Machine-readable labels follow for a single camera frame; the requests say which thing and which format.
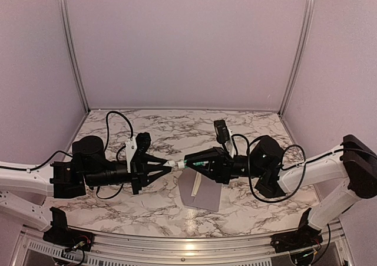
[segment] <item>wire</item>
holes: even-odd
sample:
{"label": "wire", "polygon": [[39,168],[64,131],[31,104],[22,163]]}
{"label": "wire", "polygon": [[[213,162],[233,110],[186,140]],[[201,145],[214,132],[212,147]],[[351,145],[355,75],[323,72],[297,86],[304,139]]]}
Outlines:
{"label": "wire", "polygon": [[268,135],[261,135],[261,136],[258,136],[257,138],[255,138],[250,144],[249,144],[249,148],[256,142],[258,142],[259,140],[261,140],[262,138],[264,138],[265,136],[268,136]]}
{"label": "wire", "polygon": [[318,252],[318,251],[320,251],[320,250],[322,249],[322,245],[319,243],[318,239],[315,239],[314,241],[315,241],[315,242],[317,243],[317,245],[318,245],[318,248],[316,249],[316,251]]}
{"label": "wire", "polygon": [[225,146],[225,144],[222,143],[221,146],[223,147],[224,151],[229,154],[229,151],[228,151],[227,147]]}
{"label": "wire", "polygon": [[[120,113],[119,111],[109,111],[109,112],[106,114],[106,145],[105,145],[104,151],[106,151],[106,149],[107,149],[107,147],[108,147],[108,143],[109,143],[109,141],[110,141],[110,128],[109,128],[109,125],[108,125],[108,117],[109,117],[109,115],[111,115],[111,114],[117,114],[117,115],[121,116],[121,117],[127,122],[128,126],[130,127],[130,138],[134,137],[134,129],[133,129],[132,124],[131,124],[131,122],[129,121],[129,119],[128,119],[125,115],[123,115],[122,113]],[[123,164],[123,165],[124,165],[124,163],[122,163],[122,162],[120,161],[120,159],[119,159],[119,155],[120,155],[120,153],[121,153],[124,149],[125,149],[125,145],[123,145],[122,147],[119,148],[119,150],[117,151],[117,154],[116,154],[116,156],[115,156],[117,162],[118,162],[119,164]],[[96,195],[97,198],[99,198],[99,199],[103,199],[103,200],[112,199],[112,198],[116,197],[119,193],[121,193],[122,188],[123,188],[123,184],[121,184],[119,190],[118,190],[115,194],[113,194],[113,195],[111,195],[111,196],[109,196],[109,197],[104,197],[104,198],[103,198],[103,197],[99,197],[99,196],[98,196],[101,187],[100,187],[100,186],[97,186],[97,190],[96,190],[96,192],[95,192],[95,195]]]}
{"label": "wire", "polygon": [[64,266],[80,266],[82,265],[82,263],[84,263],[84,260],[85,260],[85,251],[82,249],[82,248],[79,248],[81,251],[82,251],[82,258],[81,258],[81,261],[77,264],[72,264],[72,262],[68,263],[68,264],[65,264],[63,262],[60,262],[60,261],[56,261],[54,259],[54,257],[51,257],[53,262],[55,263],[55,265],[64,265]]}
{"label": "wire", "polygon": [[87,239],[87,244],[90,244],[90,239],[86,235],[80,235],[78,238],[86,238]]}
{"label": "wire", "polygon": [[[117,154],[116,154],[116,156],[115,156],[117,162],[118,162],[119,164],[122,164],[122,165],[125,165],[125,163],[122,163],[122,162],[121,162],[121,160],[119,159],[119,155],[120,155],[120,152],[122,152],[122,150],[124,150],[124,149],[125,149],[125,145],[123,145],[122,147],[119,148],[119,150],[117,151]],[[96,195],[96,197],[99,198],[99,199],[104,199],[104,200],[112,199],[112,198],[116,197],[116,196],[122,191],[122,188],[123,188],[123,184],[120,186],[119,190],[118,190],[114,195],[111,195],[111,196],[109,196],[109,197],[104,197],[104,198],[103,198],[103,197],[99,197],[99,196],[98,196],[101,187],[100,187],[100,186],[97,186],[97,190],[96,190],[96,192],[95,192],[95,195]]]}
{"label": "wire", "polygon": [[233,135],[232,135],[232,139],[233,139],[235,136],[243,138],[243,139],[246,141],[246,143],[247,143],[247,147],[250,147],[250,142],[249,142],[249,140],[247,139],[247,137],[246,137],[245,135],[240,134],[240,133],[236,133],[236,134],[233,134]]}
{"label": "wire", "polygon": [[334,153],[336,153],[336,152],[340,152],[340,151],[345,151],[345,152],[347,152],[347,151],[361,152],[361,153],[364,153],[364,154],[366,154],[366,155],[368,155],[368,156],[370,156],[370,157],[373,157],[373,158],[375,158],[375,159],[377,160],[377,156],[376,156],[375,154],[373,154],[373,153],[371,153],[371,152],[368,152],[368,151],[364,151],[364,150],[362,150],[362,149],[357,149],[357,148],[343,148],[343,149],[335,150]]}
{"label": "wire", "polygon": [[116,154],[116,156],[115,156],[117,162],[118,162],[119,164],[122,164],[122,165],[124,165],[124,163],[122,163],[122,162],[120,161],[120,159],[119,159],[119,155],[120,155],[120,152],[122,152],[124,149],[125,149],[125,145],[123,145],[122,147],[120,147],[120,149],[118,150],[118,152],[117,152],[117,154]]}
{"label": "wire", "polygon": [[[329,153],[323,154],[323,155],[321,155],[321,156],[318,156],[318,157],[315,158],[315,159],[312,159],[312,160],[307,161],[306,164],[310,164],[310,163],[316,162],[316,161],[318,161],[318,160],[321,160],[321,159],[324,158],[324,157],[330,156],[331,154],[332,154],[332,152],[329,152]],[[295,164],[295,165],[291,165],[291,166],[289,166],[288,168],[284,168],[284,167],[282,167],[281,170],[284,170],[284,171],[286,171],[286,170],[291,170],[291,169],[297,167],[298,165],[302,165],[302,164],[303,164],[303,163],[298,163],[298,164]]]}
{"label": "wire", "polygon": [[42,164],[40,164],[39,166],[37,167],[34,167],[34,168],[30,168],[30,169],[26,169],[26,168],[14,168],[14,167],[6,167],[6,166],[0,166],[0,169],[8,169],[8,170],[22,170],[22,171],[27,171],[27,170],[30,170],[30,171],[33,171],[33,170],[38,170],[42,167],[44,167],[45,165],[48,164],[48,162],[53,158],[55,157],[56,154],[58,153],[62,153],[68,157],[72,157],[72,155],[68,154],[67,152],[64,152],[62,150],[58,150],[56,151],[54,154],[52,154],[46,161],[44,161]]}
{"label": "wire", "polygon": [[112,198],[116,197],[119,193],[121,193],[122,188],[123,188],[123,185],[124,185],[124,184],[122,183],[122,184],[120,185],[119,190],[118,190],[115,194],[113,194],[113,195],[111,195],[111,196],[109,196],[109,197],[99,197],[99,196],[98,196],[98,193],[100,192],[100,186],[99,186],[99,187],[97,187],[97,191],[95,192],[95,195],[96,195],[96,197],[99,198],[99,199],[104,199],[104,200],[112,199]]}
{"label": "wire", "polygon": [[236,142],[234,141],[233,135],[230,138],[232,139],[233,147],[236,152],[235,155],[238,156],[238,148],[237,148]]}
{"label": "wire", "polygon": [[107,131],[107,135],[106,135],[106,145],[105,145],[105,149],[104,149],[105,151],[107,149],[108,142],[110,140],[110,128],[108,126],[108,117],[111,114],[117,114],[118,116],[121,116],[128,123],[128,126],[130,127],[130,138],[134,137],[134,129],[133,129],[132,124],[129,121],[129,119],[125,115],[123,115],[122,113],[120,113],[119,111],[109,111],[106,114],[106,131]]}
{"label": "wire", "polygon": [[325,255],[326,251],[329,249],[330,242],[331,242],[331,229],[330,229],[330,225],[329,224],[328,224],[328,230],[329,230],[329,241],[328,241],[328,244],[327,244],[325,250],[321,253],[321,255],[318,257],[318,259],[312,263],[312,265],[317,264],[317,262],[319,260],[321,260],[321,258]]}

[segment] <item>marble table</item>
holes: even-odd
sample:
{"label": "marble table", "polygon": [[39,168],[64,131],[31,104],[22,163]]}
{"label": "marble table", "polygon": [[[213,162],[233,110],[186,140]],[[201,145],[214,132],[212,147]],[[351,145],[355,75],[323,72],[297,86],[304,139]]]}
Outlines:
{"label": "marble table", "polygon": [[[274,137],[281,146],[291,143],[277,114],[250,111],[210,110],[121,110],[132,122],[134,131],[149,132],[152,144],[149,154],[175,161],[184,155],[219,146],[213,121],[225,119],[233,133],[242,133],[249,139],[263,134]],[[105,115],[107,111],[92,111],[84,122],[76,140],[88,135],[106,139]],[[129,135],[127,124],[119,116],[110,117],[110,143],[108,159]],[[240,153],[246,145],[237,141]],[[292,151],[287,161],[296,157]],[[182,171],[170,174],[133,195],[125,185],[122,192],[111,200],[87,195],[71,200],[48,198],[45,206],[55,206],[67,213],[71,226],[95,231],[152,237],[227,237],[263,234],[296,228],[301,214],[316,205],[318,198],[313,186],[302,188],[293,198],[278,204],[257,201],[249,190],[247,179],[231,180],[221,190],[218,212],[183,206],[178,177]],[[101,188],[100,196],[112,195],[118,186]]]}

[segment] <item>aluminum frame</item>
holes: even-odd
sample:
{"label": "aluminum frame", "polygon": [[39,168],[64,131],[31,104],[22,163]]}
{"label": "aluminum frame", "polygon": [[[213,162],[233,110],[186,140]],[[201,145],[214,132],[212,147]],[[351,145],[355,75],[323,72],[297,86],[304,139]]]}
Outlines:
{"label": "aluminum frame", "polygon": [[68,55],[71,61],[72,72],[74,75],[78,95],[80,97],[82,109],[84,110],[85,114],[87,115],[90,112],[88,99],[84,90],[84,85],[81,79],[81,73],[78,66],[78,61],[75,53],[74,42],[71,32],[71,25],[70,25],[70,18],[68,15],[68,7],[67,7],[67,0],[59,0],[60,10],[61,10],[61,17],[62,23],[64,28],[64,35],[65,35],[65,42],[67,44]]}
{"label": "aluminum frame", "polygon": [[[353,266],[348,244],[339,221],[330,224],[331,241],[337,246],[339,257],[346,259]],[[157,238],[134,235],[108,234],[93,232],[94,242],[91,252],[87,252],[85,265],[97,265],[99,260],[121,261],[125,265],[159,266],[159,265],[252,265],[254,262],[287,255],[288,252],[276,254],[270,246],[273,233],[261,235],[245,235],[222,238]],[[323,230],[323,245],[328,240],[327,229]],[[17,240],[12,258],[12,266],[24,265],[29,249],[35,250],[39,244],[39,252],[55,256],[60,255],[63,247],[42,240],[42,232],[23,227]]]}
{"label": "aluminum frame", "polygon": [[301,60],[303,57],[307,39],[309,37],[310,27],[312,25],[314,5],[315,5],[315,0],[306,0],[299,43],[297,45],[296,55],[293,61],[292,69],[290,71],[290,76],[289,76],[289,81],[286,87],[286,91],[284,93],[283,100],[280,105],[280,110],[278,112],[280,116],[284,116],[287,110],[290,98],[292,96],[293,88],[295,86],[297,76],[299,74]]}

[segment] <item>white joint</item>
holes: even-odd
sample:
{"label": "white joint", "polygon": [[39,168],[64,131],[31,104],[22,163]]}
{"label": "white joint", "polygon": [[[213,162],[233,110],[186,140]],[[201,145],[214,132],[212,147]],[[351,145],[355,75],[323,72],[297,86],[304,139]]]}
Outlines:
{"label": "white joint", "polygon": [[186,167],[184,161],[179,161],[177,164],[179,169],[184,169]]}
{"label": "white joint", "polygon": [[125,158],[127,160],[127,171],[131,172],[131,161],[137,149],[136,139],[131,137],[125,142]]}
{"label": "white joint", "polygon": [[164,166],[167,166],[167,167],[175,167],[175,165],[176,165],[176,161],[173,161],[173,160],[169,160],[169,161],[167,161],[165,164],[164,164]]}

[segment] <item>ventilation grille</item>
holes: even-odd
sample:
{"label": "ventilation grille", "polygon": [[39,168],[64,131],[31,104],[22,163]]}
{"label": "ventilation grille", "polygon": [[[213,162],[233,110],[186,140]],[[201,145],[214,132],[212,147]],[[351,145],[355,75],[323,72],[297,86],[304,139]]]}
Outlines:
{"label": "ventilation grille", "polygon": [[[81,253],[80,251],[77,252],[77,257],[75,257],[74,252],[63,253],[62,256],[62,248],[48,244],[41,241],[34,241],[30,240],[29,247],[30,250],[43,253],[45,255],[55,257],[55,258],[65,258],[67,261],[79,261],[81,260]],[[111,258],[98,258],[97,256],[93,256],[92,253],[86,252],[85,253],[85,261],[84,265],[87,266],[157,266],[158,264],[154,263],[132,263],[128,261],[120,261]],[[248,261],[244,263],[228,263],[228,264],[211,264],[211,266],[272,266],[272,262],[270,258],[266,258],[263,260],[254,260]]]}

